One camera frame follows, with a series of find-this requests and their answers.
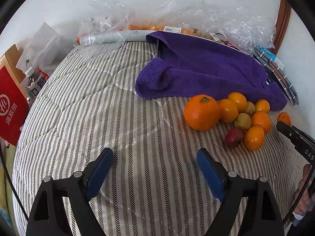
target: gray foam tube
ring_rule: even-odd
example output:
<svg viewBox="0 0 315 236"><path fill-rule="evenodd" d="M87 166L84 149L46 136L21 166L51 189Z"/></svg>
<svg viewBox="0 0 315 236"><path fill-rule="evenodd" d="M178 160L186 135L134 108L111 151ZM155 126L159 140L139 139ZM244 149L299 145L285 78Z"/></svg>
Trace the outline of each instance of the gray foam tube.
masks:
<svg viewBox="0 0 315 236"><path fill-rule="evenodd" d="M115 43L120 40L129 42L145 41L145 36L155 31L151 30L131 30L131 31L118 31L118 32L100 32L82 36L80 39L81 45L97 45L102 43Z"/></svg>

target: barcode sticker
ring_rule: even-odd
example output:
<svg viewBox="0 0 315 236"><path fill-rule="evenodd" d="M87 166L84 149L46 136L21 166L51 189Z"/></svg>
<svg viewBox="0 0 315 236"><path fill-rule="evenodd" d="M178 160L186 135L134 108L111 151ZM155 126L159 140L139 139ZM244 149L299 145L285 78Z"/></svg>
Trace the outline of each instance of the barcode sticker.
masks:
<svg viewBox="0 0 315 236"><path fill-rule="evenodd" d="M164 27L163 31L180 34L182 31L182 28L181 27Z"/></svg>
<svg viewBox="0 0 315 236"><path fill-rule="evenodd" d="M213 39L215 39L216 42L217 42L217 41L220 41L220 39L216 36L215 33L210 33L210 34L211 34L211 36L213 37Z"/></svg>

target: bed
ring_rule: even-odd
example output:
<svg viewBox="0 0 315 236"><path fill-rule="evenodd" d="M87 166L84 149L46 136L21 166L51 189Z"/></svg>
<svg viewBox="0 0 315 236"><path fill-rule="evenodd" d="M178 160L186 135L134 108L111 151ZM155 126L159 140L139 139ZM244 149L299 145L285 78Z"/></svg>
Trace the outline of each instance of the bed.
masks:
<svg viewBox="0 0 315 236"><path fill-rule="evenodd" d="M230 125L199 132L185 124L187 98L136 95L137 75L156 54L154 44L127 42L110 57L84 63L76 47L62 61L32 106L18 142L13 183L26 212L45 176L69 177L109 147L113 167L90 202L107 236L204 235L220 207L195 162L196 151L205 147L228 171L265 176L284 216L306 162L276 131L280 112L270 112L272 128L259 151L248 152L244 145L227 149L222 141ZM73 235L80 235L67 198L64 203ZM245 207L243 198L233 236ZM14 212L25 235L27 223L15 200Z"/></svg>

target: haidilao logo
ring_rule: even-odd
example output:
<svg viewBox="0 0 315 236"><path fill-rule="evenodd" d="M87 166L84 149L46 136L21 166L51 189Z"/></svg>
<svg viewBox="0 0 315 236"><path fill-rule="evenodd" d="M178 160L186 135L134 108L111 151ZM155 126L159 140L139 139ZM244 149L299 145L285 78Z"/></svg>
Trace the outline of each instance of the haidilao logo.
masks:
<svg viewBox="0 0 315 236"><path fill-rule="evenodd" d="M5 116L9 112L10 101L7 95L0 95L0 116Z"/></svg>

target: finger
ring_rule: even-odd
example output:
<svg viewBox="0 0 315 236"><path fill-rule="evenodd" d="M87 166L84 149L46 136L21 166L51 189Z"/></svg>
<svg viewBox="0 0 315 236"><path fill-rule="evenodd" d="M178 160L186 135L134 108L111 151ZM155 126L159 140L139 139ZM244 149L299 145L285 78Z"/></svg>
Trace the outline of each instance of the finger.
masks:
<svg viewBox="0 0 315 236"><path fill-rule="evenodd" d="M297 208L301 211L301 213L305 213L307 211L307 207L301 201L297 204Z"/></svg>
<svg viewBox="0 0 315 236"><path fill-rule="evenodd" d="M298 214L298 215L302 215L302 214L303 214L303 211L300 210L298 207L296 207L296 208L294 209L294 212L295 212L296 214Z"/></svg>
<svg viewBox="0 0 315 236"><path fill-rule="evenodd" d="M305 183L305 180L303 180L303 179L299 182L299 184L298 184L299 191L302 190L304 183Z"/></svg>
<svg viewBox="0 0 315 236"><path fill-rule="evenodd" d="M300 190L297 189L296 192L294 193L293 200L297 199L297 196L299 195L299 193L300 193Z"/></svg>
<svg viewBox="0 0 315 236"><path fill-rule="evenodd" d="M303 167L303 180L306 181L307 177L308 177L308 174L310 173L310 165L309 164L306 164L304 167Z"/></svg>
<svg viewBox="0 0 315 236"><path fill-rule="evenodd" d="M308 196L308 193L306 195L304 194L300 201L303 202L305 206L307 206L310 203L310 197Z"/></svg>

